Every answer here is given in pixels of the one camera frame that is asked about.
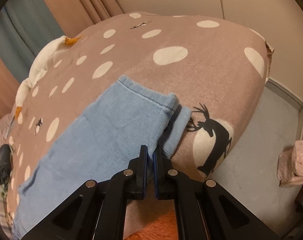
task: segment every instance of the gray carpet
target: gray carpet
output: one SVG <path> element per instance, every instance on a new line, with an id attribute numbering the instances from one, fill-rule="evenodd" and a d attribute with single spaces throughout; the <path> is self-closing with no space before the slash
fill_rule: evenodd
<path id="1" fill-rule="evenodd" d="M 293 146 L 298 111 L 267 88 L 240 140 L 211 175 L 267 226 L 282 236 L 299 219 L 299 187 L 280 188 L 279 154 Z"/>

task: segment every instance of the plush toy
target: plush toy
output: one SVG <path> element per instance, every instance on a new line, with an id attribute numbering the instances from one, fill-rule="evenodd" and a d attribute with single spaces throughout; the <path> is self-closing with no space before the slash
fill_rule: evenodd
<path id="1" fill-rule="evenodd" d="M 26 78 L 19 86 L 16 94 L 16 111 L 15 119 L 18 118 L 20 111 L 22 110 L 23 103 L 29 91 L 41 80 L 47 73 L 48 66 L 54 64 L 54 60 L 57 57 L 64 53 L 69 47 L 74 45 L 80 37 L 78 38 L 68 38 L 66 36 L 61 36 L 58 39 L 55 39 L 48 43 L 37 55 L 35 58 L 30 71 L 28 78 Z"/>

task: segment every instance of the denim seam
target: denim seam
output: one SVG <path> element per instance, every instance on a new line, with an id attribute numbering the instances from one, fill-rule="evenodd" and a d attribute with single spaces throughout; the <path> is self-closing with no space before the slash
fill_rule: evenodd
<path id="1" fill-rule="evenodd" d="M 168 152 L 166 152 L 165 149 L 164 149 L 159 143 L 157 143 L 157 145 L 158 145 L 160 148 L 162 148 L 162 150 L 164 151 L 166 157 L 170 158 L 170 157 L 173 155 L 173 154 L 169 154 Z"/>
<path id="2" fill-rule="evenodd" d="M 161 104 L 161 103 L 159 103 L 159 102 L 155 101 L 154 99 L 149 98 L 149 97 L 147 97 L 147 96 L 145 96 L 145 95 L 143 95 L 143 94 L 141 94 L 141 93 L 139 93 L 139 92 L 135 91 L 134 89 L 132 89 L 132 88 L 130 88 L 130 87 L 128 87 L 128 86 L 126 86 L 126 85 L 125 85 L 125 84 L 124 84 L 122 81 L 118 80 L 118 82 L 119 82 L 119 83 L 121 83 L 123 86 L 127 87 L 129 90 L 131 90 L 131 91 L 135 92 L 136 94 L 139 94 L 139 95 L 143 96 L 144 98 L 147 98 L 147 99 L 149 99 L 149 100 L 153 101 L 154 103 L 156 103 L 156 104 L 158 104 L 158 105 L 160 105 L 160 106 L 166 107 L 167 109 L 169 109 L 169 110 L 171 110 L 171 111 L 175 112 L 175 110 L 174 110 L 174 109 L 171 109 L 170 107 L 168 107 L 168 106 L 166 106 L 166 105 L 163 105 L 163 104 Z"/>

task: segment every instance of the white fabric patch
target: white fabric patch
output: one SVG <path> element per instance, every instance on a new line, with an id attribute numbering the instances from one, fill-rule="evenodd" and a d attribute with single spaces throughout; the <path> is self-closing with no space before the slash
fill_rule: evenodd
<path id="1" fill-rule="evenodd" d="M 99 78 L 106 74 L 106 72 L 112 67 L 113 63 L 111 61 L 101 64 L 94 72 L 93 79 Z"/>
<path id="2" fill-rule="evenodd" d="M 197 22 L 197 26 L 202 27 L 202 28 L 214 28 L 214 27 L 218 27 L 219 23 L 210 21 L 210 20 L 206 20 L 206 21 Z"/>
<path id="3" fill-rule="evenodd" d="M 22 153 L 21 155 L 20 155 L 20 157 L 19 157 L 19 167 L 21 167 L 22 166 L 22 163 L 23 163 L 23 158 L 24 158 L 24 153 Z"/>
<path id="4" fill-rule="evenodd" d="M 108 30 L 108 31 L 106 31 L 105 33 L 104 33 L 104 38 L 109 38 L 109 37 L 112 37 L 114 34 L 115 34 L 115 30 Z"/>
<path id="5" fill-rule="evenodd" d="M 25 181 L 29 179 L 30 175 L 31 175 L 31 168 L 27 166 L 24 176 Z"/>
<path id="6" fill-rule="evenodd" d="M 14 189 L 15 178 L 12 178 L 10 181 L 10 187 Z"/>
<path id="7" fill-rule="evenodd" d="M 52 138 L 55 136 L 58 125 L 59 125 L 59 118 L 57 117 L 55 120 L 53 120 L 53 122 L 50 124 L 50 127 L 48 128 L 46 135 L 47 142 L 50 142 Z"/>
<path id="8" fill-rule="evenodd" d="M 262 56 L 256 50 L 249 47 L 245 48 L 244 52 L 250 63 L 255 67 L 260 76 L 263 77 L 265 70 L 265 62 Z"/>
<path id="9" fill-rule="evenodd" d="M 10 136 L 10 138 L 8 139 L 8 144 L 11 145 L 11 146 L 13 146 L 14 140 L 13 140 L 12 136 Z"/>
<path id="10" fill-rule="evenodd" d="M 22 112 L 19 113 L 18 118 L 17 118 L 17 122 L 18 122 L 19 124 L 22 124 L 22 123 L 23 123 L 23 114 L 22 114 Z"/>
<path id="11" fill-rule="evenodd" d="M 20 151 L 20 145 L 18 145 L 18 149 L 17 149 L 17 152 L 16 152 L 16 155 L 18 156 L 19 154 L 19 151 Z"/>
<path id="12" fill-rule="evenodd" d="M 57 63 L 55 64 L 54 67 L 58 67 L 58 65 L 59 65 L 61 62 L 62 62 L 62 60 L 60 60 L 59 62 L 57 62 Z"/>
<path id="13" fill-rule="evenodd" d="M 74 78 L 71 78 L 67 83 L 66 85 L 64 86 L 63 90 L 62 90 L 62 93 L 65 93 L 69 88 L 70 86 L 73 84 L 74 82 Z"/>
<path id="14" fill-rule="evenodd" d="M 32 96 L 35 97 L 38 93 L 38 86 L 34 89 Z"/>
<path id="15" fill-rule="evenodd" d="M 147 32 L 147 33 L 143 34 L 142 38 L 143 39 L 148 39 L 148 38 L 151 38 L 151 37 L 154 37 L 154 36 L 158 35 L 160 32 L 161 32 L 160 29 L 152 30 L 150 32 Z"/>
<path id="16" fill-rule="evenodd" d="M 158 65 L 168 65 L 186 58 L 188 50 L 180 46 L 159 49 L 154 53 L 154 62 Z"/>
<path id="17" fill-rule="evenodd" d="M 35 121 L 35 117 L 32 118 L 31 123 L 29 124 L 28 127 L 29 130 L 32 128 L 34 121 Z"/>
<path id="18" fill-rule="evenodd" d="M 56 89 L 58 88 L 58 86 L 55 86 L 51 92 L 50 92 L 50 95 L 48 96 L 49 98 L 55 93 Z"/>
<path id="19" fill-rule="evenodd" d="M 104 49 L 100 52 L 100 54 L 104 54 L 104 53 L 110 51 L 114 46 L 115 46 L 115 44 L 109 45 L 108 47 L 104 48 Z"/>
<path id="20" fill-rule="evenodd" d="M 141 17 L 141 14 L 140 13 L 131 13 L 130 14 L 130 17 L 134 18 L 134 19 L 137 19 L 137 18 L 140 18 Z"/>
<path id="21" fill-rule="evenodd" d="M 82 63 L 85 61 L 86 58 L 87 58 L 87 56 L 82 56 L 82 57 L 80 57 L 80 58 L 77 60 L 76 65 L 82 64 Z"/>

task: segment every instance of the black deer silhouette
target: black deer silhouette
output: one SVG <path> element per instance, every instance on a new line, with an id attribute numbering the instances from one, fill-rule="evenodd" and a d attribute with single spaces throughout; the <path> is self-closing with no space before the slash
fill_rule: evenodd
<path id="1" fill-rule="evenodd" d="M 230 146 L 232 138 L 229 139 L 229 132 L 223 127 L 219 122 L 210 119 L 208 109 L 205 105 L 199 103 L 202 109 L 198 107 L 194 107 L 197 111 L 193 111 L 195 113 L 202 113 L 205 116 L 204 122 L 197 122 L 195 125 L 192 118 L 190 118 L 189 123 L 191 125 L 187 125 L 186 127 L 188 132 L 195 132 L 199 129 L 203 128 L 210 137 L 213 137 L 213 133 L 216 135 L 216 141 L 213 146 L 213 150 L 209 154 L 207 160 L 205 161 L 203 166 L 197 167 L 198 170 L 208 176 L 216 166 L 219 158 L 224 154 L 224 158 L 227 154 L 227 147 Z"/>

